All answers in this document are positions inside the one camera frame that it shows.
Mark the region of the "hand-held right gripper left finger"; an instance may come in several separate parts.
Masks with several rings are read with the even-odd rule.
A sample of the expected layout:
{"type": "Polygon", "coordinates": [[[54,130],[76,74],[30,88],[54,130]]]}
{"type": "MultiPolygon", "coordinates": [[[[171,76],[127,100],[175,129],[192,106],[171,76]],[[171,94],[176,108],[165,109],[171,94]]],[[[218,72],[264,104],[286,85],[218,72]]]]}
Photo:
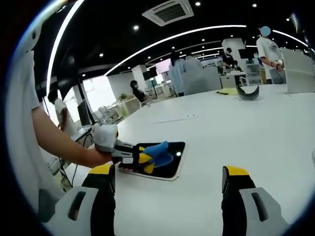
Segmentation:
{"type": "Polygon", "coordinates": [[[46,228],[54,236],[113,236],[115,208],[115,165],[104,164],[57,202],[46,228]]]}

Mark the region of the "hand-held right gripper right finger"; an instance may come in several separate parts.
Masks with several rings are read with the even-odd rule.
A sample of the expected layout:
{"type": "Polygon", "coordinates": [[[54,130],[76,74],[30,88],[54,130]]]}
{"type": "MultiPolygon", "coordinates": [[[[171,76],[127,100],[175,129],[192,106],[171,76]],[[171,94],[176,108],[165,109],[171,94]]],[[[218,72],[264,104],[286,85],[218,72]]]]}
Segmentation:
{"type": "Polygon", "coordinates": [[[280,204],[239,167],[222,168],[221,209],[223,236],[281,236],[289,228],[280,204]]]}

